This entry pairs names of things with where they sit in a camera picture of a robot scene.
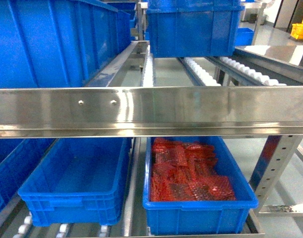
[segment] empty blue bin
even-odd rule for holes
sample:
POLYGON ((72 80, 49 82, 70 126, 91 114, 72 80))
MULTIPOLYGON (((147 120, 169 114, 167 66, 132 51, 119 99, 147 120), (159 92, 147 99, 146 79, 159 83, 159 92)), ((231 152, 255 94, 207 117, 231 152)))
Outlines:
POLYGON ((116 224, 130 146, 130 138, 59 139, 18 192, 33 224, 116 224))
POLYGON ((39 164, 53 139, 0 139, 0 211, 39 164))
POLYGON ((156 58, 230 56, 243 8, 239 0, 150 0, 151 52, 156 58))
POLYGON ((254 38, 254 31, 249 28, 237 29, 235 46, 250 46, 254 38))
POLYGON ((117 13, 98 0, 0 0, 0 88, 84 85, 119 52, 117 13))
POLYGON ((258 200, 241 173, 234 158, 221 137, 165 137, 169 140, 200 141, 215 146, 219 159, 215 170, 228 176, 237 201, 185 201, 151 202, 150 179, 152 171, 151 145, 147 140, 146 174, 143 206, 147 211, 147 225, 153 235, 231 234, 242 231, 248 212, 258 206, 258 200))

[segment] metal upright post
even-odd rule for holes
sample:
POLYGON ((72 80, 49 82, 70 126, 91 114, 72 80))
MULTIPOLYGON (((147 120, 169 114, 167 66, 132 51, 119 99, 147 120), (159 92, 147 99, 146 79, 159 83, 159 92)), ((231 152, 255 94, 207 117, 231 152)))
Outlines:
POLYGON ((259 200, 258 213, 275 187, 303 135, 269 136, 250 178, 250 185, 259 200))
POLYGON ((260 10, 258 12, 258 15, 257 15, 257 22, 255 24, 254 37, 252 39, 251 45, 255 45, 257 34, 258 34, 260 24, 261 24, 261 21, 262 21, 262 16, 264 14, 264 10, 265 10, 266 7, 267 7, 267 3, 263 2, 263 4, 261 5, 260 10))
POLYGON ((137 4, 137 16, 138 16, 138 40, 143 41, 143 19, 142 19, 142 8, 141 3, 137 4))

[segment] stainless steel shelf rack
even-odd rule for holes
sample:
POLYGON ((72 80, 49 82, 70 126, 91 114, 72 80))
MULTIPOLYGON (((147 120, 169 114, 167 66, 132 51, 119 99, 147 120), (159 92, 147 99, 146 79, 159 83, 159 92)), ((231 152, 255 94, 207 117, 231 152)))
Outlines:
MULTIPOLYGON (((198 87, 119 87, 132 62, 142 65, 143 59, 141 85, 153 85, 155 76, 148 42, 139 41, 133 42, 85 88, 0 89, 0 138, 136 137, 123 218, 120 225, 114 227, 96 226, 98 237, 151 236, 139 193, 143 180, 143 137, 146 136, 268 135, 262 152, 267 150, 270 154, 267 166, 258 165, 265 163, 261 156, 250 179, 260 206, 249 213, 241 234, 163 238, 261 238, 265 233, 256 217, 259 212, 274 215, 274 211, 280 210, 285 215, 303 215, 300 210, 276 210, 275 207, 264 206, 269 192, 303 137, 303 86, 263 87, 252 76, 220 58, 207 58, 217 67, 215 78, 225 86, 204 87, 205 82, 198 72, 186 65, 183 59, 178 59, 198 87), (227 86, 231 80, 246 87, 227 86)), ((236 50, 234 59, 241 59, 242 63, 251 61, 240 49, 236 50)), ((268 68, 267 72, 271 71, 279 79, 282 76, 280 67, 285 69, 286 65, 268 60, 275 62, 276 67, 268 68)), ((294 70, 297 75, 303 68, 295 66, 294 70)), ((20 198, 15 197, 2 211, 0 237, 9 229, 22 207, 20 198)), ((26 232, 18 233, 16 237, 30 237, 34 229, 29 226, 26 232)), ((68 237, 76 228, 71 224, 61 229, 55 226, 55 229, 57 237, 68 237)))

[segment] floor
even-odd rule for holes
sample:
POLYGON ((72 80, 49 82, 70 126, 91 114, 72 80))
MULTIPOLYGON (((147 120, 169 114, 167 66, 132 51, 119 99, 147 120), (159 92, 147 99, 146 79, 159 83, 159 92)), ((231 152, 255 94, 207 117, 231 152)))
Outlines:
MULTIPOLYGON (((243 23, 241 27, 253 28, 252 24, 243 23)), ((289 34, 274 29, 270 26, 262 26, 258 37, 257 44, 260 45, 297 45, 303 42, 296 42, 289 39, 289 34)), ((214 65, 203 58, 195 59, 208 73, 214 75, 214 65)), ((192 86, 183 68, 176 59, 155 59, 156 67, 156 86, 192 86)), ((140 69, 132 68, 123 81, 123 86, 138 86, 140 78, 140 69)), ((256 161, 264 146, 265 138, 257 139, 225 139, 225 142, 239 164, 243 174, 248 180, 255 167, 256 161)), ((141 148, 141 157, 144 157, 145 140, 141 148)), ((141 175, 143 175, 143 159, 139 166, 141 175)), ((137 194, 142 193, 143 181, 137 185, 137 194)), ((297 204, 303 203, 303 163, 294 155, 284 171, 280 181, 276 185, 275 190, 269 196, 267 204, 297 204)), ((138 199, 135 210, 139 210, 137 214, 145 216, 141 206, 141 198, 138 199)), ((28 214, 27 208, 24 206, 15 220, 10 225, 8 231, 2 238, 12 237, 24 217, 28 214)), ((259 217, 259 220, 266 231, 267 238, 303 238, 303 218, 279 218, 279 217, 259 217)), ((144 219, 137 218, 135 227, 145 227, 144 219)), ((31 238, 54 238, 58 231, 59 225, 52 225, 50 228, 35 228, 29 237, 31 238)), ((97 224, 76 224, 72 229, 70 237, 90 237, 95 236, 99 226, 97 224)), ((120 224, 112 229, 112 236, 118 236, 121 230, 120 224)), ((142 235, 142 231, 133 230, 133 235, 142 235)))

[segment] perforated metal post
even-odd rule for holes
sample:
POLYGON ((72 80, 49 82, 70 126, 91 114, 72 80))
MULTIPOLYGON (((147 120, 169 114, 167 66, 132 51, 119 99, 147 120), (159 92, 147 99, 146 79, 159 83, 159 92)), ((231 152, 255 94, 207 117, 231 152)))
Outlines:
POLYGON ((296 151, 303 135, 269 136, 250 178, 259 200, 259 212, 296 151))

